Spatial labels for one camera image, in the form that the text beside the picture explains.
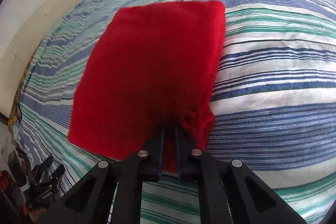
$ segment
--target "red towel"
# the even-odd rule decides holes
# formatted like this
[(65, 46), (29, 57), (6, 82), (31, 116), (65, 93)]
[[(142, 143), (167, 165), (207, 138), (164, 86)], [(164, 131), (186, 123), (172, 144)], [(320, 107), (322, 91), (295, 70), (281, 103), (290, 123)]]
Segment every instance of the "red towel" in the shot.
[[(159, 123), (178, 121), (204, 150), (223, 46), (224, 5), (184, 1), (122, 8), (94, 47), (73, 101), (68, 140), (123, 160)], [(175, 147), (164, 148), (175, 171)]]

